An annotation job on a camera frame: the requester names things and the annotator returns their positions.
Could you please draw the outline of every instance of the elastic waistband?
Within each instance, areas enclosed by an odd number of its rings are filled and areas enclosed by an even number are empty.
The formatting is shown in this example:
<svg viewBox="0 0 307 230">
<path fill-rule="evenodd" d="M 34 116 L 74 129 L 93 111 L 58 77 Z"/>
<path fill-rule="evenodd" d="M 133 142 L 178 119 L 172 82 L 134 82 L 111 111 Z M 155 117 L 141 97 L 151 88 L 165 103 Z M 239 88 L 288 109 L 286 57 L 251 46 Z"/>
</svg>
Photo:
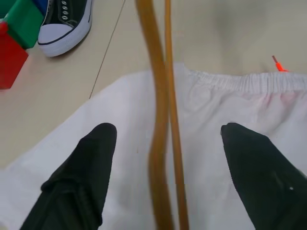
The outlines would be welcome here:
<svg viewBox="0 0 307 230">
<path fill-rule="evenodd" d="M 307 90 L 307 75 L 290 72 L 230 76 L 188 70 L 188 76 L 197 76 L 198 84 L 227 91 L 274 93 Z"/>
</svg>

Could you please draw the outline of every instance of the white rubber sole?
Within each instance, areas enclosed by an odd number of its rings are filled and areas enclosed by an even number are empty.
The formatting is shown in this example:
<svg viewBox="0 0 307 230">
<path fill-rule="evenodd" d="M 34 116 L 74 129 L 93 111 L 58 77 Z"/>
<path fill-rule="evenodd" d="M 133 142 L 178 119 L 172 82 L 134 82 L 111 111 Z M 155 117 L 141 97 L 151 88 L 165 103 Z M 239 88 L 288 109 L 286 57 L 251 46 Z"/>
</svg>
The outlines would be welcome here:
<svg viewBox="0 0 307 230">
<path fill-rule="evenodd" d="M 55 56 L 64 54 L 67 51 L 74 48 L 77 44 L 79 44 L 84 39 L 84 37 L 90 31 L 91 25 L 92 25 L 92 18 L 93 18 L 92 2 L 93 1 L 94 0 L 88 0 L 85 6 L 84 15 L 80 23 L 73 29 L 73 31 L 71 31 L 65 37 L 61 38 L 59 41 L 53 42 L 51 44 L 47 44 L 47 45 L 38 44 L 42 52 L 47 57 L 55 57 Z"/>
</svg>

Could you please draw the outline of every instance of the blue block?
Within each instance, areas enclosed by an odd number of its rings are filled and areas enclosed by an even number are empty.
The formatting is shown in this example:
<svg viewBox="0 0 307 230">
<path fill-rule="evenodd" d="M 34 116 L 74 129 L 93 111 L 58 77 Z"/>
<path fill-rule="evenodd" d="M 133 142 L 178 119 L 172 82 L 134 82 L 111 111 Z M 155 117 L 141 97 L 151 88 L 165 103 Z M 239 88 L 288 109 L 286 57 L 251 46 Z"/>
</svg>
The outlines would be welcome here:
<svg viewBox="0 0 307 230">
<path fill-rule="evenodd" d="M 36 7 L 42 12 L 43 16 L 46 15 L 48 0 L 33 0 Z"/>
</svg>

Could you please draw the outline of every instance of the sneaker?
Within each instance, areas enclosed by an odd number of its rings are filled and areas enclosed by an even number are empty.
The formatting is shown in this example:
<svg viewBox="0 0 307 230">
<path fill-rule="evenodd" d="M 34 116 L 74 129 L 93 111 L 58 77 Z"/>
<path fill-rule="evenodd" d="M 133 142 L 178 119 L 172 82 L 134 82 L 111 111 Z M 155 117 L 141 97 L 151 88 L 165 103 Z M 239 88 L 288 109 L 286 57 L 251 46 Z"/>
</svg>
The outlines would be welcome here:
<svg viewBox="0 0 307 230">
<path fill-rule="evenodd" d="M 49 0 L 38 45 L 47 57 L 75 47 L 90 31 L 94 0 Z"/>
</svg>

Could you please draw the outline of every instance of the beige floor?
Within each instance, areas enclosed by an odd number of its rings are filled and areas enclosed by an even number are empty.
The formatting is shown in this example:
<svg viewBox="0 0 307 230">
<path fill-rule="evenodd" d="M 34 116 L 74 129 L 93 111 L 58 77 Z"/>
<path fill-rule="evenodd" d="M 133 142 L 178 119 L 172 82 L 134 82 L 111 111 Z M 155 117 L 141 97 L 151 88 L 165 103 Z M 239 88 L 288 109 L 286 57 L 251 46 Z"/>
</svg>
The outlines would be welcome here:
<svg viewBox="0 0 307 230">
<path fill-rule="evenodd" d="M 306 0 L 172 0 L 175 61 L 190 69 L 307 74 Z M 163 31 L 164 1 L 155 0 Z M 91 96 L 149 61 L 134 0 L 96 0 L 91 32 L 77 49 L 46 58 L 38 47 L 13 87 L 0 91 L 0 167 L 67 119 Z"/>
</svg>

